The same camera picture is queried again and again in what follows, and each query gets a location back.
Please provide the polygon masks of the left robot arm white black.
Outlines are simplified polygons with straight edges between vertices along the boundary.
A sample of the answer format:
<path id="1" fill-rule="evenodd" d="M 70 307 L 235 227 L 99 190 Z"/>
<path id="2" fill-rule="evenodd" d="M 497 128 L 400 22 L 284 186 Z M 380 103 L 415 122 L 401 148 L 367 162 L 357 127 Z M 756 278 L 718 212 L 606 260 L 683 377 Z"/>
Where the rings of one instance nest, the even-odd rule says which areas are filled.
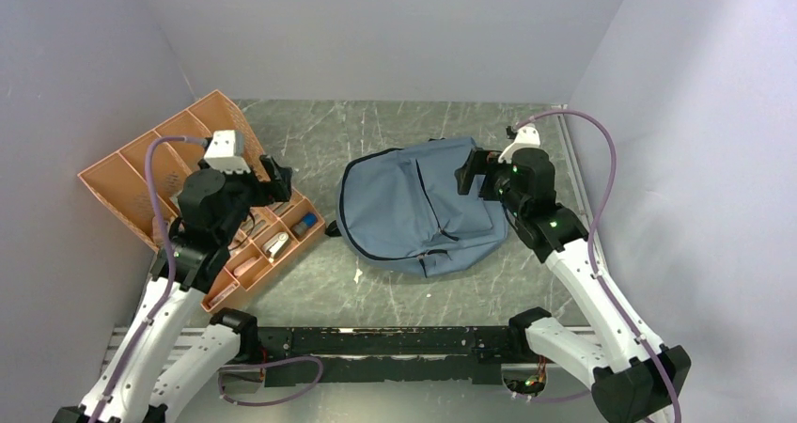
<path id="1" fill-rule="evenodd" d="M 206 157 L 185 179 L 180 215 L 165 233 L 131 328 L 95 385 L 79 404 L 60 408 L 56 422 L 173 422 L 226 363 L 261 360 L 256 317 L 227 309 L 176 363 L 165 363 L 230 260 L 239 226 L 255 207 L 292 196 L 292 169 L 269 155 L 259 162 L 266 181 L 240 155 Z"/>

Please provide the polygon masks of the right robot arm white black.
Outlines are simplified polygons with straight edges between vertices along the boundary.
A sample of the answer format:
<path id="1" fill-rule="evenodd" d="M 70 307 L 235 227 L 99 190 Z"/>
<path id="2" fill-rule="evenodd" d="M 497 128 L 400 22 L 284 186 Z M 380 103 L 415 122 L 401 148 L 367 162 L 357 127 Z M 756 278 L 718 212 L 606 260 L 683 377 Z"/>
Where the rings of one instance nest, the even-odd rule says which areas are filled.
<path id="1" fill-rule="evenodd" d="M 479 197 L 501 203 L 520 240 L 564 284 L 597 338 L 587 341 L 537 307 L 511 320 L 509 353 L 520 361 L 537 354 L 562 367 L 608 422 L 648 420 L 665 409 L 680 421 L 678 398 L 691 359 L 642 322 L 598 263 L 581 219 L 556 199 L 549 156 L 524 148 L 505 163 L 496 151 L 474 148 L 455 172 L 460 194 L 476 176 L 484 179 Z"/>

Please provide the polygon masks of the blue backpack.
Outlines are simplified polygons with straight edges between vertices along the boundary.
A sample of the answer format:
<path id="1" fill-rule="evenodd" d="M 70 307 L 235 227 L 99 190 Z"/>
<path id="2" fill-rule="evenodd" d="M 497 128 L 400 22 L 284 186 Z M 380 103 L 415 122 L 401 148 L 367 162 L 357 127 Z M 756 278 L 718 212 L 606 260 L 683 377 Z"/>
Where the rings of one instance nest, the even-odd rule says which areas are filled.
<path id="1" fill-rule="evenodd" d="M 394 272 L 429 278 L 472 267 L 509 232 L 500 203 L 479 197 L 480 179 L 457 191 L 455 171 L 476 145 L 471 137 L 431 139 L 351 161 L 326 235 Z"/>

